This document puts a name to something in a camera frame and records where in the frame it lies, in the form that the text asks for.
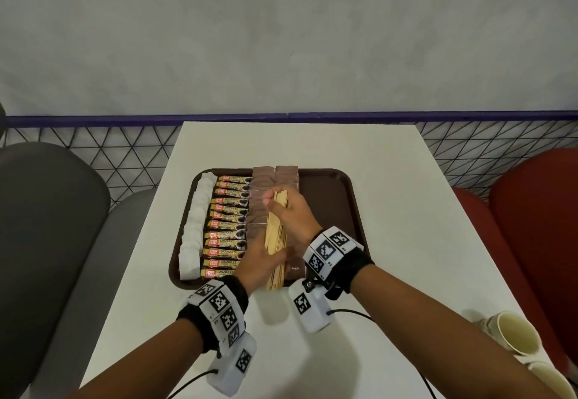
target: bundle of wooden stirrers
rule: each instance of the bundle of wooden stirrers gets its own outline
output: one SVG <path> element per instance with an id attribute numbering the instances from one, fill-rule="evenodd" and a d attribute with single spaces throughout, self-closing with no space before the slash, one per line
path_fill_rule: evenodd
<path id="1" fill-rule="evenodd" d="M 275 192 L 273 199 L 281 206 L 287 207 L 287 191 Z M 273 213 L 269 212 L 267 218 L 267 230 L 265 232 L 265 248 L 269 254 L 275 254 L 283 250 L 287 244 L 287 232 L 285 228 Z M 267 282 L 268 290 L 279 289 L 283 286 L 285 280 L 285 263 L 275 268 L 273 274 Z"/>

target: red chair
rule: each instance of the red chair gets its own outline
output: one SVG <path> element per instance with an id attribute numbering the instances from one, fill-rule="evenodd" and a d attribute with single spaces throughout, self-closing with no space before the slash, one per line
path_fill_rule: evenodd
<path id="1" fill-rule="evenodd" d="M 454 192 L 562 373 L 578 361 L 578 149 L 554 149 L 504 174 L 489 207 Z"/>

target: plastic tray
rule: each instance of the plastic tray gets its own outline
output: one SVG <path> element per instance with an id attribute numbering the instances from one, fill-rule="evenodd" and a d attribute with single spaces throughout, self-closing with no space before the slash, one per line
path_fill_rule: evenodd
<path id="1" fill-rule="evenodd" d="M 213 172 L 218 177 L 222 175 L 250 177 L 253 174 L 253 169 L 207 169 L 203 172 Z M 207 281 L 205 278 L 180 280 L 179 275 L 181 236 L 183 236 L 184 224 L 187 222 L 188 211 L 191 207 L 192 193 L 197 189 L 197 182 L 203 172 L 199 172 L 192 180 L 191 190 L 184 206 L 183 219 L 175 241 L 175 248 L 169 263 L 170 281 L 175 286 L 186 290 L 195 290 Z M 353 185 L 345 173 L 337 169 L 300 169 L 299 188 L 311 207 L 315 219 L 322 227 L 337 226 L 341 228 L 362 244 L 365 253 L 370 256 L 357 209 L 356 197 L 353 193 Z"/>

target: gray wall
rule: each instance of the gray wall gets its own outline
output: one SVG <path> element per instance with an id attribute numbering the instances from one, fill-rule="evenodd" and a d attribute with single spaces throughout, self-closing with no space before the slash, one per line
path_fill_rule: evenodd
<path id="1" fill-rule="evenodd" d="M 0 0 L 9 114 L 574 109 L 578 0 Z"/>

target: paper cup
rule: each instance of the paper cup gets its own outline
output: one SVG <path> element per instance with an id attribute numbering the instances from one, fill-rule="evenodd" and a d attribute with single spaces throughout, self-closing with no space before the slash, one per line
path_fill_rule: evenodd
<path id="1" fill-rule="evenodd" d="M 474 324 L 511 353 L 530 356 L 542 347 L 536 328 L 515 312 L 504 310 Z"/>
<path id="2" fill-rule="evenodd" d="M 576 394 L 570 383 L 553 366 L 541 361 L 534 361 L 527 363 L 526 367 L 562 399 L 576 399 Z"/>

